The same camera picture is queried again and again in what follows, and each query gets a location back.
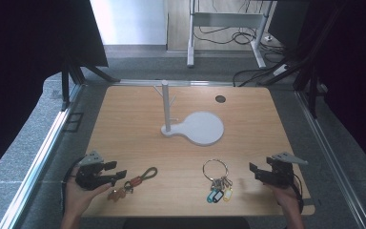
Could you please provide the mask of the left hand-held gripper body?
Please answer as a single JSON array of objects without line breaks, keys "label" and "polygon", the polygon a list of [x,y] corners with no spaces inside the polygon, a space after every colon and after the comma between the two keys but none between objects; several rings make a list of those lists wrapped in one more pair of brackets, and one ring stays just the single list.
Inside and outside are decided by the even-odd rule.
[{"label": "left hand-held gripper body", "polygon": [[78,163],[75,181],[83,189],[92,191],[97,187],[107,184],[101,172],[105,171],[103,165],[107,163],[96,151],[86,154]]}]

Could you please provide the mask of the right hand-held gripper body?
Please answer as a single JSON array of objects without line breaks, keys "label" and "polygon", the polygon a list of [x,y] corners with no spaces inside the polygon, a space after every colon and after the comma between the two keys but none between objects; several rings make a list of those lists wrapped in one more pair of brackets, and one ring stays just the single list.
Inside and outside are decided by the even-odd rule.
[{"label": "right hand-held gripper body", "polygon": [[294,164],[308,165],[309,162],[297,156],[294,156],[287,152],[282,152],[271,156],[277,160],[277,166],[272,167],[272,173],[274,176],[273,186],[279,188],[287,188],[294,183]]}]

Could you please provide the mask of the leather strap keychain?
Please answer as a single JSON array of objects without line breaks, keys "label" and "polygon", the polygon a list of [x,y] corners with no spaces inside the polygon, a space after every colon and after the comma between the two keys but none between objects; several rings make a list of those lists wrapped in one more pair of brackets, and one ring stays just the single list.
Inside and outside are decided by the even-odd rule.
[{"label": "leather strap keychain", "polygon": [[110,191],[108,194],[108,200],[117,202],[121,198],[124,198],[127,194],[132,194],[134,188],[139,186],[143,181],[154,178],[158,173],[156,167],[147,169],[141,176],[134,177],[124,183],[124,186],[115,190]]}]

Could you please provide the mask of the white key stand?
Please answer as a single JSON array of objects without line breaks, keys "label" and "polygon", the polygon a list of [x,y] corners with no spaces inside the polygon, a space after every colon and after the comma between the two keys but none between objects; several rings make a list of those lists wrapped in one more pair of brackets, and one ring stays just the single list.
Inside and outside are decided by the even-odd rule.
[{"label": "white key stand", "polygon": [[162,80],[161,89],[156,86],[154,89],[163,100],[164,125],[160,129],[162,135],[166,137],[183,136],[198,146],[213,145],[223,136],[225,131],[223,121],[218,115],[211,112],[193,112],[183,121],[172,124],[171,106],[173,99],[170,99],[169,82]]}]

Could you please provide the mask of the person's left hand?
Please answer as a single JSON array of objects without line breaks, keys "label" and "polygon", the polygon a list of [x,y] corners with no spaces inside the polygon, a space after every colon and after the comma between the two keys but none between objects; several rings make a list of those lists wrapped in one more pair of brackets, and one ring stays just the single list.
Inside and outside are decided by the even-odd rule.
[{"label": "person's left hand", "polygon": [[92,200],[112,187],[110,183],[106,183],[93,190],[85,190],[75,181],[77,172],[78,167],[74,167],[66,182],[64,218],[67,221],[80,219],[82,214],[90,206]]}]

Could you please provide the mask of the person's right hand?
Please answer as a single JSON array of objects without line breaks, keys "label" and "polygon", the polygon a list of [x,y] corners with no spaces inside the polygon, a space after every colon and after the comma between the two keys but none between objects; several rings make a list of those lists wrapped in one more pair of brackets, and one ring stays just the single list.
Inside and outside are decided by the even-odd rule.
[{"label": "person's right hand", "polygon": [[267,187],[272,190],[286,218],[300,216],[298,201],[295,191],[292,188],[281,189],[270,184],[267,184]]}]

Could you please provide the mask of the person's dark clothing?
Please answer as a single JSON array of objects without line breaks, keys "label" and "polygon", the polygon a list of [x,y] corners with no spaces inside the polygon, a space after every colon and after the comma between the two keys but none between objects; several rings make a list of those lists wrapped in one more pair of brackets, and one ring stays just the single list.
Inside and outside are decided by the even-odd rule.
[{"label": "person's dark clothing", "polygon": [[123,229],[250,229],[244,218],[132,218]]}]

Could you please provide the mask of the black metal stand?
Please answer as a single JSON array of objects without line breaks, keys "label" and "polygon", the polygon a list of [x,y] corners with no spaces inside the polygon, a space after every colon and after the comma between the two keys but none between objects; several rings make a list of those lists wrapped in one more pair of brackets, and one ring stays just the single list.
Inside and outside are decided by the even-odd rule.
[{"label": "black metal stand", "polygon": [[62,111],[66,111],[71,104],[71,94],[70,94],[70,79],[72,79],[75,85],[83,85],[86,81],[85,75],[82,73],[81,68],[87,68],[92,73],[101,77],[107,82],[118,83],[120,79],[112,77],[107,73],[99,70],[93,64],[89,64],[87,61],[82,60],[79,57],[73,57],[68,52],[63,54],[63,64],[61,72],[62,80]]},{"label": "black metal stand", "polygon": [[292,58],[298,58],[298,61],[284,73],[280,73],[274,78],[259,82],[259,86],[271,86],[274,83],[286,78],[287,76],[297,73],[293,88],[296,92],[304,91],[309,87],[307,92],[308,111],[313,118],[315,114],[315,100],[318,95],[317,90],[317,59],[324,51],[324,44],[331,34],[336,20],[344,10],[349,0],[309,0],[307,17],[311,17],[310,11],[316,16],[316,23],[311,27],[305,38],[283,59],[283,62]]}]

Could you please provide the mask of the white power strip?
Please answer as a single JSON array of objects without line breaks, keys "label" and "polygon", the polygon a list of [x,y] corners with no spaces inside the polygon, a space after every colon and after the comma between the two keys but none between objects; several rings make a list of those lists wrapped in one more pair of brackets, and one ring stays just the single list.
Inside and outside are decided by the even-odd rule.
[{"label": "white power strip", "polygon": [[284,73],[286,72],[287,70],[289,69],[289,66],[286,65],[286,64],[283,64],[281,65],[279,68],[277,68],[275,71],[274,71],[274,76],[277,76],[281,73]]}]

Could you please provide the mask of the dark curtain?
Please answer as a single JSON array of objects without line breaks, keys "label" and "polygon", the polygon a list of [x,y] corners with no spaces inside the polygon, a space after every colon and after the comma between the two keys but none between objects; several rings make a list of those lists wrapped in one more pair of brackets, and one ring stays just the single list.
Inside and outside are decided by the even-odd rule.
[{"label": "dark curtain", "polygon": [[315,61],[325,101],[366,154],[366,0],[310,0],[304,31],[342,7]]},{"label": "dark curtain", "polygon": [[67,57],[108,65],[91,0],[0,0],[0,159]]}]

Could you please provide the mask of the aluminium rail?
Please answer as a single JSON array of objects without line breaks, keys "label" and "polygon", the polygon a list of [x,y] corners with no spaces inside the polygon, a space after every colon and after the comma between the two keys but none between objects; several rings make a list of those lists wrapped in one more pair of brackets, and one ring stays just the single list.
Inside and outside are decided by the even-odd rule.
[{"label": "aluminium rail", "polygon": [[349,206],[349,209],[356,221],[357,227],[359,229],[366,229],[366,211],[362,206],[362,203],[357,196],[353,185],[340,165],[335,152],[332,149],[332,146],[324,134],[319,122],[311,114],[305,95],[300,92],[295,92],[295,98],[297,99],[299,106],[302,109],[304,116],[306,117],[307,122],[309,123],[310,128],[315,135],[321,152],[324,155],[332,174],[334,175],[335,181],[342,193],[342,196],[345,198],[345,201]]},{"label": "aluminium rail", "polygon": [[[233,87],[232,82],[219,81],[187,81],[187,80],[166,80],[169,86],[173,87]],[[162,80],[136,80],[136,79],[121,79],[119,82],[112,83],[113,86],[161,86]]]},{"label": "aluminium rail", "polygon": [[72,88],[70,95],[71,104],[64,111],[60,111],[53,121],[48,134],[46,135],[28,172],[25,175],[25,178],[20,183],[19,189],[14,195],[5,215],[0,221],[0,229],[13,229],[18,219],[22,215],[27,205],[27,202],[33,192],[34,186],[36,185],[45,167],[45,164],[50,157],[55,141],[61,134],[62,129],[65,126],[66,120],[71,113],[74,100],[79,95],[81,89],[81,85],[75,85]]}]

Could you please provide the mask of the black rectangular bracket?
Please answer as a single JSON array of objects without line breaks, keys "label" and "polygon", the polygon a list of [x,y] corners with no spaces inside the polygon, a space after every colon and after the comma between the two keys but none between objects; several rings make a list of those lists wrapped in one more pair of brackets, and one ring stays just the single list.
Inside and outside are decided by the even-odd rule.
[{"label": "black rectangular bracket", "polygon": [[65,122],[63,131],[66,133],[77,133],[82,123],[83,113],[71,113]]}]

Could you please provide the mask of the white desk frame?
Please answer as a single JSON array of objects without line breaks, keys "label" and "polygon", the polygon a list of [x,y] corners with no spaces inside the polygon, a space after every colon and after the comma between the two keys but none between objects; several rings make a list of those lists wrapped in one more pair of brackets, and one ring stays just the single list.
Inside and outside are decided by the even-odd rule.
[{"label": "white desk frame", "polygon": [[194,28],[250,28],[255,29],[255,40],[251,41],[254,58],[260,69],[265,69],[266,64],[259,46],[265,31],[273,2],[270,1],[263,13],[227,13],[227,12],[201,12],[195,10],[195,0],[190,0],[190,30],[187,48],[187,66],[194,66]]}]

